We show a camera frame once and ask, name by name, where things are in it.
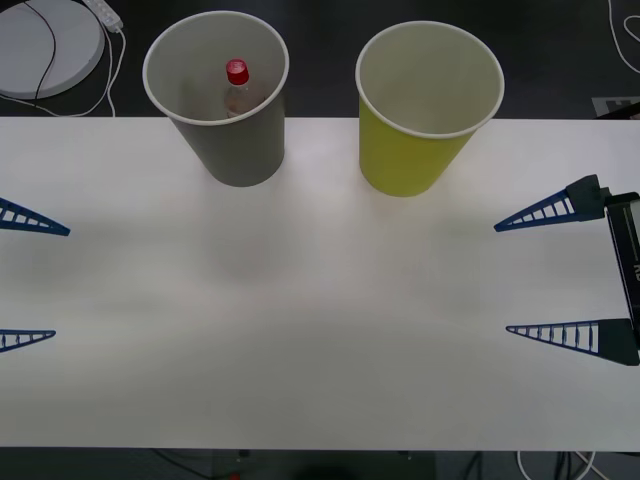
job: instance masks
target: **white table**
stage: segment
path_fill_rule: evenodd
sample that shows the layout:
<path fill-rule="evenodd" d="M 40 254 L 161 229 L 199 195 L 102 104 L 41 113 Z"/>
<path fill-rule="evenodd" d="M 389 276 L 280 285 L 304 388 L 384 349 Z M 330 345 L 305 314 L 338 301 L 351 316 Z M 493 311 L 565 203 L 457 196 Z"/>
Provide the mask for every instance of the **white table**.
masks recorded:
<path fill-rule="evenodd" d="M 166 119 L 0 119 L 0 445 L 640 450 L 640 368 L 518 323 L 627 316 L 605 220 L 493 224 L 597 173 L 640 122 L 492 121 L 425 194 L 373 190 L 354 119 L 287 120 L 282 168 L 219 184 Z"/>

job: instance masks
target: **blue robot gripper finger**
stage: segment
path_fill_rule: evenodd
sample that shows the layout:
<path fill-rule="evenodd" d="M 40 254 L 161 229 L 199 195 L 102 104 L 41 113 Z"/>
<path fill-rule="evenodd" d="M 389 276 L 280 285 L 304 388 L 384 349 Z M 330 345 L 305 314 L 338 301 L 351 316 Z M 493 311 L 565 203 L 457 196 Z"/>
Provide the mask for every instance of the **blue robot gripper finger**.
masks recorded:
<path fill-rule="evenodd" d="M 54 337 L 55 330 L 6 330 L 0 329 L 0 353 L 28 347 Z"/>
<path fill-rule="evenodd" d="M 24 230 L 27 232 L 50 233 L 66 237 L 71 232 L 64 225 L 0 198 L 0 228 L 5 230 Z"/>

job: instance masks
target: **floor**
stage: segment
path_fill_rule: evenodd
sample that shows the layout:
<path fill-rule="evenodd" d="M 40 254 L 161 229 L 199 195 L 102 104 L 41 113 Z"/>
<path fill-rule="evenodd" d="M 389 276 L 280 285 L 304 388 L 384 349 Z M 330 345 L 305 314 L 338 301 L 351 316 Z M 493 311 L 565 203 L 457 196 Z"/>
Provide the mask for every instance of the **floor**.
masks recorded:
<path fill-rule="evenodd" d="M 627 59 L 640 68 L 640 44 L 623 19 L 640 14 L 636 0 L 611 0 L 618 39 Z M 18 3 L 0 0 L 0 10 Z M 434 20 L 464 28 L 495 52 L 506 79 L 502 118 L 596 116 L 592 98 L 640 96 L 640 76 L 615 50 L 607 0 L 110 0 L 124 21 L 128 45 L 113 88 L 120 116 L 159 116 L 142 86 L 142 62 L 153 40 L 168 26 L 196 13 L 237 10 L 256 15 L 283 36 L 291 57 L 286 114 L 293 117 L 355 117 L 355 62 L 377 32 L 410 20 Z M 640 31 L 640 20 L 629 23 Z M 115 52 L 121 40 L 112 35 Z M 100 98 L 108 55 L 87 79 L 41 105 L 61 114 L 87 110 Z M 31 107 L 0 100 L 0 116 L 40 115 Z M 109 114 L 106 102 L 93 113 Z"/>
<path fill-rule="evenodd" d="M 512 452 L 252 452 L 238 462 L 233 451 L 163 450 L 174 461 L 212 478 L 240 480 L 507 480 L 522 478 Z M 556 454 L 525 453 L 523 464 L 533 479 L 552 479 Z M 594 464 L 612 480 L 638 478 L 640 458 L 599 453 Z M 573 455 L 572 472 L 582 470 Z M 2 478 L 11 480 L 193 480 L 150 450 L 2 449 Z M 566 478 L 563 469 L 560 478 Z M 585 480 L 598 477 L 589 473 Z"/>

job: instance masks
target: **bottle cap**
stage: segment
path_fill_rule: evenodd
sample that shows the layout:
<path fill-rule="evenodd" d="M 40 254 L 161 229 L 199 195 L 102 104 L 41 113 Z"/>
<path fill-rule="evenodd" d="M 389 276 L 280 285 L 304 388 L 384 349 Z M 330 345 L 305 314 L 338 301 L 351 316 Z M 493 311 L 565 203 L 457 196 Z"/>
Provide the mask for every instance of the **bottle cap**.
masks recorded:
<path fill-rule="evenodd" d="M 227 62 L 227 78 L 233 85 L 244 85 L 249 81 L 249 70 L 244 60 L 234 58 Z"/>

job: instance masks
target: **white round base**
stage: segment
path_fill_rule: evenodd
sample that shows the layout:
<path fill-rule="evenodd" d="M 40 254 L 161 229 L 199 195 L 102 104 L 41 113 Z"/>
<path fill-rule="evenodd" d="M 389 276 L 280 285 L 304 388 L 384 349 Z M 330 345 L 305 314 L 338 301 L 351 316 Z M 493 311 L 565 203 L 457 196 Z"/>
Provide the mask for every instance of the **white round base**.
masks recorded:
<path fill-rule="evenodd" d="M 84 5 L 71 0 L 31 0 L 56 36 L 56 57 L 42 82 L 38 98 L 63 92 L 95 68 L 104 50 L 98 20 Z M 51 60 L 53 39 L 42 19 L 18 4 L 0 14 L 0 94 L 34 99 Z"/>

